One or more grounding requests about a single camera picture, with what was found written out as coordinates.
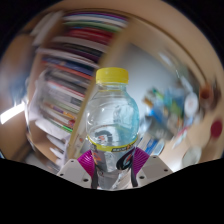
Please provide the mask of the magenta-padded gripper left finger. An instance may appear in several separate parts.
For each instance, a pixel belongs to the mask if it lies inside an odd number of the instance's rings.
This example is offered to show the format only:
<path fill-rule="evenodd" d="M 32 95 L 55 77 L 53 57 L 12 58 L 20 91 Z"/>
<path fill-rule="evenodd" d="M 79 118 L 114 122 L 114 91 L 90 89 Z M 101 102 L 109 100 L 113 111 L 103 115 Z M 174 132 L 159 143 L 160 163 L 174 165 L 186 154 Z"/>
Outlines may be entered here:
<path fill-rule="evenodd" d="M 78 159 L 68 160 L 58 172 L 58 176 L 83 188 L 98 188 L 97 171 L 90 150 Z"/>

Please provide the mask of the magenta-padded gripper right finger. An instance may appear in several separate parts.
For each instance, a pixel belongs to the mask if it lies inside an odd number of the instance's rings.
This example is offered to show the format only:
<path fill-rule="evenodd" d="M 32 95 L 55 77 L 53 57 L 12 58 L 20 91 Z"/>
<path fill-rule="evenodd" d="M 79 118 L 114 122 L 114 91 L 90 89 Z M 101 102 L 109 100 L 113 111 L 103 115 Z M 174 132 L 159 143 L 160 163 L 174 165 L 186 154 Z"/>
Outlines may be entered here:
<path fill-rule="evenodd" d="M 170 174 L 172 170 L 158 156 L 150 156 L 140 148 L 135 150 L 131 168 L 134 188 L 143 187 Z"/>

